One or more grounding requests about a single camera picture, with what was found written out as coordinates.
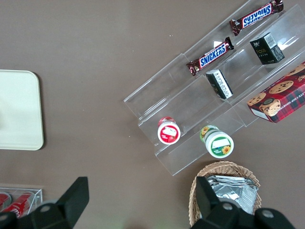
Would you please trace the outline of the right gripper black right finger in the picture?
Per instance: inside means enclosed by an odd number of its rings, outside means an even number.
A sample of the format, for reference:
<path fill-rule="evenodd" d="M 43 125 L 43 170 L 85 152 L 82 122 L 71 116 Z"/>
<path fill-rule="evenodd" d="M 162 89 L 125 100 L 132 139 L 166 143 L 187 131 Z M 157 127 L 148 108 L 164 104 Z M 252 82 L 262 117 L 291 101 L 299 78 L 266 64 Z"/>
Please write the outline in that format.
<path fill-rule="evenodd" d="M 193 229 L 237 229 L 239 209 L 230 202 L 221 202 L 205 177 L 196 178 L 196 200 L 202 215 Z"/>

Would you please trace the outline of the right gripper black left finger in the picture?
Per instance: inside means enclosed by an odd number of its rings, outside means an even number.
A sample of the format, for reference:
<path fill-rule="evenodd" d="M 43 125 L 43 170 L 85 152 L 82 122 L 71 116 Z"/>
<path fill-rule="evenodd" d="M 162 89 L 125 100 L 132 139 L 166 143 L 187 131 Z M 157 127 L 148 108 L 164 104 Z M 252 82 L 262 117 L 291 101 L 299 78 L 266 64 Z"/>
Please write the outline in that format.
<path fill-rule="evenodd" d="M 55 202 L 39 206 L 29 214 L 28 229 L 72 229 L 89 203 L 87 177 L 78 177 Z"/>

